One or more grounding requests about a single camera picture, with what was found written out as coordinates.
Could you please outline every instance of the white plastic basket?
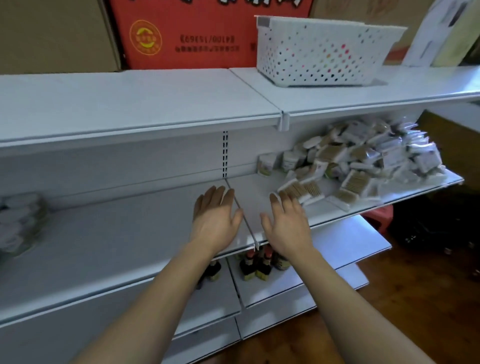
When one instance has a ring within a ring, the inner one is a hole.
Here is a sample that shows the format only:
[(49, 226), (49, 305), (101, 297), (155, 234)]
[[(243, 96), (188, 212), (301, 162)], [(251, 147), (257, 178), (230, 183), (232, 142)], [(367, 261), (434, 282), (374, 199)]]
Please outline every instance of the white plastic basket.
[(257, 16), (257, 69), (281, 87), (368, 85), (407, 28)]

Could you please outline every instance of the yellow circular logo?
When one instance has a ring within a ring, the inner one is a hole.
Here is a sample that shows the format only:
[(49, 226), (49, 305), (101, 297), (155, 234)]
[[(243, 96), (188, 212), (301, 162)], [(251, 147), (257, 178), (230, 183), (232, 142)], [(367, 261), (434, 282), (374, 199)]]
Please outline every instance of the yellow circular logo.
[(157, 54), (162, 48), (162, 35), (155, 25), (137, 20), (130, 27), (130, 41), (137, 51), (147, 56)]

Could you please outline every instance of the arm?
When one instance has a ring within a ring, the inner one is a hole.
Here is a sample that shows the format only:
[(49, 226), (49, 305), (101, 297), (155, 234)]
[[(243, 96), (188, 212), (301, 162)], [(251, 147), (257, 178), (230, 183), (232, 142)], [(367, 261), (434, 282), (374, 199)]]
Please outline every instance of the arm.
[(400, 330), (352, 289), (312, 243), (305, 211), (296, 199), (272, 194), (274, 224), (262, 214), (268, 241), (290, 260), (307, 286), (346, 363), (433, 363)]
[(223, 197), (224, 191), (212, 187), (197, 199), (190, 242), (72, 364), (161, 362), (196, 283), (213, 257), (237, 235), (243, 213), (237, 210), (230, 217), (234, 191)]

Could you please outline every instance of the finger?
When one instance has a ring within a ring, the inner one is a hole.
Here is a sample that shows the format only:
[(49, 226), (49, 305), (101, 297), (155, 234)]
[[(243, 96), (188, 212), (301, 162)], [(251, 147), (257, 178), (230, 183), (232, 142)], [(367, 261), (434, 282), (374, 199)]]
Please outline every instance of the finger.
[(280, 191), (278, 194), (280, 196), (280, 199), (282, 200), (282, 206), (283, 210), (287, 212), (293, 211), (293, 205), (292, 205), (292, 200), (290, 200), (290, 196), (287, 195), (285, 191)]
[(277, 197), (274, 194), (270, 194), (270, 203), (272, 204), (273, 218), (276, 220), (281, 214), (283, 214), (282, 205), (280, 205)]
[(202, 207), (202, 200), (204, 199), (204, 195), (198, 196), (197, 200), (195, 201), (195, 205), (193, 206), (193, 219), (198, 216), (198, 213), (200, 212), (200, 208)]
[(205, 192), (204, 199), (202, 201), (202, 210), (206, 209), (208, 205), (210, 204), (210, 201), (212, 200), (213, 193), (215, 192), (216, 187), (212, 186), (210, 187), (207, 192)]
[(210, 207), (217, 207), (220, 206), (220, 202), (222, 202), (223, 192), (225, 192), (225, 187), (220, 186), (216, 189), (216, 191), (212, 195), (212, 200), (210, 201)]
[(305, 210), (303, 209), (303, 207), (300, 205), (300, 202), (296, 198), (292, 199), (292, 206), (296, 212), (305, 215)]
[(233, 205), (233, 200), (235, 199), (235, 190), (230, 188), (225, 196), (223, 196), (222, 206), (230, 206)]
[(263, 229), (264, 229), (264, 231), (265, 231), (265, 236), (266, 236), (266, 238), (268, 239), (269, 236), (271, 236), (271, 234), (272, 234), (272, 229), (273, 229), (273, 227), (272, 227), (272, 222), (271, 222), (271, 220), (270, 220), (270, 217), (269, 217), (266, 213), (262, 212), (262, 213), (260, 214), (260, 220), (261, 220), (261, 222), (262, 222), (262, 227), (263, 227)]
[(239, 227), (242, 221), (243, 221), (243, 210), (241, 208), (238, 208), (237, 211), (235, 211), (235, 214), (233, 214), (233, 218), (232, 218), (232, 226), (235, 230), (235, 235), (237, 235), (237, 232), (239, 230)]

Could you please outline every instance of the hand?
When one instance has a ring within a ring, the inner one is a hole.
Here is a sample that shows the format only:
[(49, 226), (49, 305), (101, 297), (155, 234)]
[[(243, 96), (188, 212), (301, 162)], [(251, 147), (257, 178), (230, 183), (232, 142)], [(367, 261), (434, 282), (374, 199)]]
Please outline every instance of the hand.
[(270, 194), (274, 223), (266, 213), (260, 214), (262, 226), (270, 245), (288, 260), (299, 252), (313, 248), (312, 235), (307, 215), (296, 198), (291, 199), (280, 192), (280, 205), (277, 197)]
[(231, 217), (235, 191), (230, 189), (225, 196), (223, 192), (223, 186), (210, 187), (205, 195), (198, 197), (193, 208), (190, 240), (209, 250), (212, 258), (232, 242), (243, 219), (241, 209), (235, 211), (233, 218)]

